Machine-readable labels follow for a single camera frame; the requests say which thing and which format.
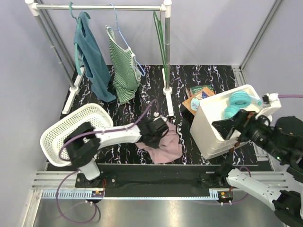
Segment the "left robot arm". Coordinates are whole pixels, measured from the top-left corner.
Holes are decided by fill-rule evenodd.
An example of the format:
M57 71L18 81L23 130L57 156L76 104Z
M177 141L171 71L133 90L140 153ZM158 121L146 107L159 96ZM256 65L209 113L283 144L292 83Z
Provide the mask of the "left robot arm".
M99 149L137 142L158 148L162 135L168 129L167 118L163 116L103 129L94 128L91 123L85 122L64 140L59 153L66 149L71 165L84 174L91 187L98 187L102 183L102 175L93 157Z

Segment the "pink tank top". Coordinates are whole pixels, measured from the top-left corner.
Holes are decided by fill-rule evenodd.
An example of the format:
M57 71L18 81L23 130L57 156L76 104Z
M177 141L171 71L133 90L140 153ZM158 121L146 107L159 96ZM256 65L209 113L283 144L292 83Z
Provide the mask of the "pink tank top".
M168 133L160 140L159 148L151 148L142 142L136 143L138 149L147 151L151 160L155 164L165 164L172 162L182 155L182 145L179 142L176 126L167 122L169 127Z

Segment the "green velvet hanger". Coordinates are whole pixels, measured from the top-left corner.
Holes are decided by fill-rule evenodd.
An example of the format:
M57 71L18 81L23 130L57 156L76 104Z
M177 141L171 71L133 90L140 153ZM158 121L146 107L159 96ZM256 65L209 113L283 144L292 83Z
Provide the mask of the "green velvet hanger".
M162 14L162 7L160 7L159 14L156 13L156 11L153 12L153 21L156 28L159 48L160 48L160 54L161 54L161 60L164 70L164 87L165 89L169 89L169 76L170 76L170 66L169 66L169 60L168 60L168 50L166 49L165 44L165 35L163 32L163 26L161 22L161 14Z

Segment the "green striped tank top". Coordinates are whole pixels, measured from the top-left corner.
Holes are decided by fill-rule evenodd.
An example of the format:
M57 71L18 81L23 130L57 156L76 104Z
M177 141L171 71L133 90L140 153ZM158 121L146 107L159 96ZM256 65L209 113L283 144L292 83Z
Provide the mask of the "green striped tank top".
M116 89L117 99L120 104L125 104L135 97L141 82L141 75L136 70L135 54L132 49L121 47L115 37L114 29L106 26L109 40L109 54L114 66L113 85Z

